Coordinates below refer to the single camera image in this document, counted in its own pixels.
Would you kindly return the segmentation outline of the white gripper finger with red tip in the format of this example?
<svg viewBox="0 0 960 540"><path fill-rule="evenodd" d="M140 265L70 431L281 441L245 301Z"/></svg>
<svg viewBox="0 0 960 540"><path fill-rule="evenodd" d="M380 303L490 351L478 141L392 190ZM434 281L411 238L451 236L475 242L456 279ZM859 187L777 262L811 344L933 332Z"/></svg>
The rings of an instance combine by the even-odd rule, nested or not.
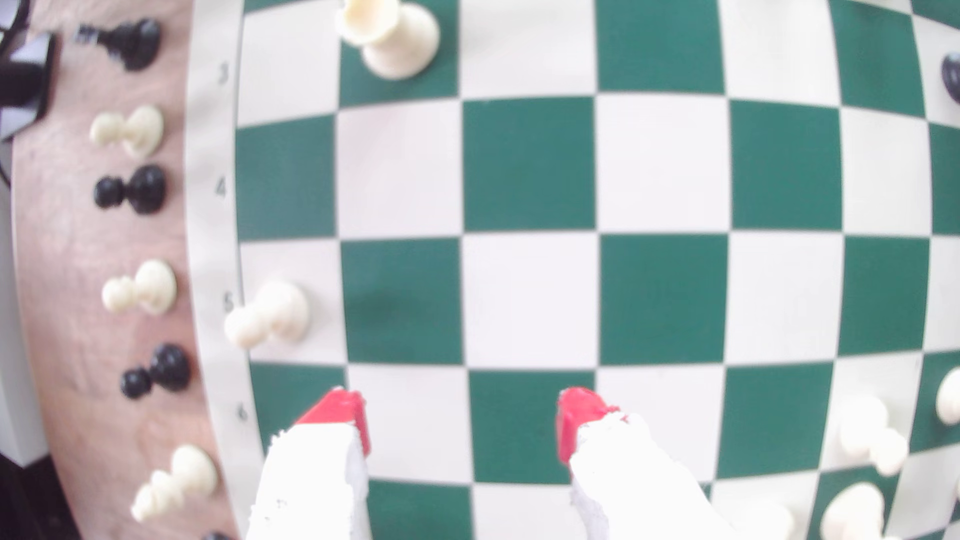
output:
<svg viewBox="0 0 960 540"><path fill-rule="evenodd" d="M271 438L246 539L373 539L365 405L335 386Z"/></svg>
<svg viewBox="0 0 960 540"><path fill-rule="evenodd" d="M639 414L572 386L557 399L558 460L587 539L738 539Z"/></svg>

